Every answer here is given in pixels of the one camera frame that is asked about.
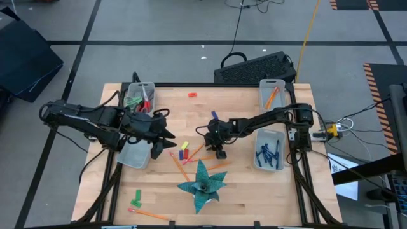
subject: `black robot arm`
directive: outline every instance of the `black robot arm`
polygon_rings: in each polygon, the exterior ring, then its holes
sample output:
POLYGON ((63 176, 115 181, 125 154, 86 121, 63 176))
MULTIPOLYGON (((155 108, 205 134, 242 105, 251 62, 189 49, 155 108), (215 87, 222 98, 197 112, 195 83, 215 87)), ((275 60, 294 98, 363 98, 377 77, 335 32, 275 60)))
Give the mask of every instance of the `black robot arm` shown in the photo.
POLYGON ((151 157, 157 159, 163 149, 176 146, 166 140, 175 138, 165 128, 165 117, 168 114, 169 110, 163 109, 155 111, 153 117, 150 117, 144 113, 133 113, 121 106, 87 108, 57 100, 44 104, 39 117, 54 130, 58 126, 68 126, 87 136, 96 137, 104 149, 111 151, 121 151, 125 141, 135 144, 145 140, 153 143, 151 157))
POLYGON ((252 118, 231 118, 228 122, 212 119, 207 125, 209 132, 205 134, 205 145, 216 152, 217 159, 225 159, 224 144, 232 144, 238 138, 251 135, 253 131, 274 123, 283 123, 295 129, 294 148, 303 151, 311 149, 309 128, 314 124, 314 119, 312 107, 309 104, 291 104, 252 118), (289 119, 288 111, 296 113, 298 119, 296 122, 289 119))

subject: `wooden tabletop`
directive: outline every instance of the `wooden tabletop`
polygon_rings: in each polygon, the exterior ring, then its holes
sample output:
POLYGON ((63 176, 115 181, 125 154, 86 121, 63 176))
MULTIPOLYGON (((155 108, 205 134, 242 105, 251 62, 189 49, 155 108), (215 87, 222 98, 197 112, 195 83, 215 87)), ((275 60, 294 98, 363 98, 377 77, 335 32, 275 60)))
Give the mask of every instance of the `wooden tabletop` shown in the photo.
MULTIPOLYGON (((296 84, 297 102, 311 104, 315 108, 310 85, 296 84)), ((121 84, 105 84, 101 102, 106 101, 121 84)), ((110 102, 116 105, 117 99, 110 102)), ((167 225, 168 221, 128 212, 134 207, 130 201, 135 198, 135 191, 142 190, 140 210, 166 216, 176 221, 176 225, 246 225, 260 221, 262 226, 299 226, 300 212, 294 183, 293 170, 287 162, 279 172, 265 172, 255 169, 253 153, 256 133, 237 140, 234 144, 225 145, 226 160, 206 160, 207 167, 223 162, 232 162, 226 167, 209 171, 209 175, 228 171, 224 182, 226 187, 218 191, 220 202, 213 200, 206 204, 199 214, 195 214, 193 197, 180 190, 177 185, 185 182, 169 151, 177 154, 184 141, 188 141, 190 151, 204 143, 202 136, 195 132, 197 126, 207 125, 212 119, 211 111, 216 111, 219 119, 250 118, 259 114, 258 88, 156 88, 156 109, 169 108, 167 129, 176 138, 177 147, 164 150, 157 160, 150 160, 146 169, 137 170, 123 166, 121 183, 116 206, 114 224, 116 225, 167 225), (198 97, 188 97, 188 92, 196 92, 198 97)), ((317 115, 314 113, 312 130, 319 130, 317 115)), ((267 127, 284 133, 283 124, 267 127)), ((314 150, 325 153, 323 143, 313 142, 314 150)), ((101 147, 97 142, 90 143, 87 161, 93 158, 101 147)), ((286 155, 289 152, 286 142, 286 155)), ((202 148, 195 158, 213 155, 214 152, 202 148)), ((93 204, 100 193, 106 166, 107 153, 98 158, 83 173, 72 220, 80 218, 93 204)), ((328 160, 316 153, 309 153, 308 160, 315 194, 326 209, 339 221, 341 214, 336 199, 328 160)), ((188 177, 194 181, 197 163, 183 166, 188 177)), ((305 192, 308 221, 312 222, 309 199, 305 192)), ((103 219, 107 219, 111 197, 105 201, 103 219)))

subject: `origami plant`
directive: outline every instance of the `origami plant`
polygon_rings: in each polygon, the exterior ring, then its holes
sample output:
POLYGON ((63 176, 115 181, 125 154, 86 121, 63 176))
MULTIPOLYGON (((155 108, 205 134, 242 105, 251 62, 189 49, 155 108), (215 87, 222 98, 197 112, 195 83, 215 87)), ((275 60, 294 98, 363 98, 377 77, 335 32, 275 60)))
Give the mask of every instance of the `origami plant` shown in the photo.
POLYGON ((226 186, 226 184, 222 182, 226 173, 227 172, 221 172, 209 177, 204 163, 199 160, 195 182, 185 182, 177 186, 195 195, 194 205, 196 213, 198 213, 208 200, 215 199, 219 201, 219 195, 216 191, 226 186))

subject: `gray tile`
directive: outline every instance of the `gray tile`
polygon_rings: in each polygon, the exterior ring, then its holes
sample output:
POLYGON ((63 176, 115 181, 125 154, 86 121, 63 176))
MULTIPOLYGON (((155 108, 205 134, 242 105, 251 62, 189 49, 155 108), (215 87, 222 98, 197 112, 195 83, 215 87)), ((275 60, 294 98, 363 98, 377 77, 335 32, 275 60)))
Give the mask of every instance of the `gray tile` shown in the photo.
POLYGON ((407 41, 407 11, 381 11, 380 15, 393 41, 407 41))
MULTIPOLYGON (((239 3, 229 0, 232 5, 239 3)), ((315 4, 316 0, 291 0, 271 4, 267 14, 260 13, 256 7, 244 10, 237 39, 302 41, 315 4)), ((232 40, 238 12, 239 9, 227 7, 218 0, 105 0, 90 39, 232 40)), ((310 40, 378 41, 384 37, 372 12, 333 11, 328 1, 321 1, 310 40)))
MULTIPOLYGON (((94 106, 105 83, 131 81, 136 71, 142 81, 213 82, 213 72, 231 46, 87 46, 69 102, 94 106)), ((248 59, 284 51, 296 62, 299 46, 236 46, 248 59)), ((230 58, 225 65, 241 62, 230 58)))
POLYGON ((329 1, 321 1, 310 41, 385 41, 371 10, 332 10, 329 1))
MULTIPOLYGON (((82 40, 95 0, 16 4, 18 16, 47 40, 82 40)), ((0 28, 11 19, 0 14, 0 28)))
MULTIPOLYGON (((342 116, 355 113, 374 103, 363 63, 395 64, 387 47, 323 47, 309 46, 305 50, 300 70, 300 83, 310 83, 317 110, 326 120, 336 121, 342 116)), ((355 129, 380 130, 378 117, 374 109, 352 118, 355 129)), ((385 144, 384 136, 379 133, 358 133, 368 142, 385 144)), ((368 159, 368 153, 357 139, 349 135, 334 146, 352 155, 368 159)), ((382 146, 367 145, 374 160, 389 155, 382 146)), ((330 152, 341 154, 329 146, 330 152)))
POLYGON ((404 61, 404 64, 407 64, 407 46, 398 46, 397 51, 400 54, 400 57, 404 61))
POLYGON ((52 49, 65 62, 64 67, 34 103, 15 99, 1 119, 0 201, 8 206, 0 210, 1 228, 14 227, 49 133, 49 128, 38 118, 39 108, 61 97, 78 51, 77 46, 52 49))
MULTIPOLYGON (((89 140, 69 127, 59 128, 64 135, 88 149, 89 140)), ((36 196, 32 203, 26 227, 60 225, 71 222, 78 179, 85 164, 86 153, 67 139, 56 136, 45 166, 36 196)))

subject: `clear plastic bin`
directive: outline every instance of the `clear plastic bin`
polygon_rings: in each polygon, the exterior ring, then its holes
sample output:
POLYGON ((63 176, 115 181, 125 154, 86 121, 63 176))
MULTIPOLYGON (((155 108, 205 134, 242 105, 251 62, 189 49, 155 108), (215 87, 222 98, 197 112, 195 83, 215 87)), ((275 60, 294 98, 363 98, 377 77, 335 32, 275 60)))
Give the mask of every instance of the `clear plastic bin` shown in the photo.
POLYGON ((137 144, 129 144, 126 142, 123 149, 116 157, 117 162, 133 167, 135 169, 145 169, 151 158, 151 145, 146 141, 141 140, 137 144))
POLYGON ((271 111, 274 108, 284 107, 287 105, 286 93, 285 93, 286 82, 284 80, 273 80, 264 79, 260 81, 259 93, 260 93, 260 111, 265 113, 271 111), (274 91, 274 88, 278 87, 279 92, 275 95, 272 105, 269 109, 265 108, 265 105, 274 91))
POLYGON ((283 132, 274 131, 274 130, 267 130, 267 129, 259 129, 257 131, 256 136, 256 148, 254 149, 254 161, 253 165, 257 169, 266 170, 270 172, 275 172, 278 170, 282 170, 284 168, 284 153, 286 148, 286 135, 283 132), (275 154, 275 147, 277 144, 277 140, 279 141, 278 152, 279 156, 276 159, 273 158, 272 165, 265 162, 263 154, 256 156, 256 152, 261 152, 261 147, 264 146, 266 143, 268 144, 268 149, 275 154))
MULTIPOLYGON (((127 97, 129 98, 135 98, 138 96, 141 96, 143 98, 143 94, 142 94, 142 87, 144 86, 144 89, 146 90, 147 95, 149 95, 151 92, 152 94, 152 99, 150 100, 151 103, 151 109, 150 112, 147 113, 147 115, 151 115, 153 114, 154 110, 155 110, 155 85, 152 82, 140 82, 140 83, 131 83, 128 86, 128 92, 127 95, 125 97, 125 100, 123 101, 123 105, 126 107, 128 106, 127 104, 127 97)), ((133 110, 135 108, 134 106, 129 106, 131 110, 133 110)))

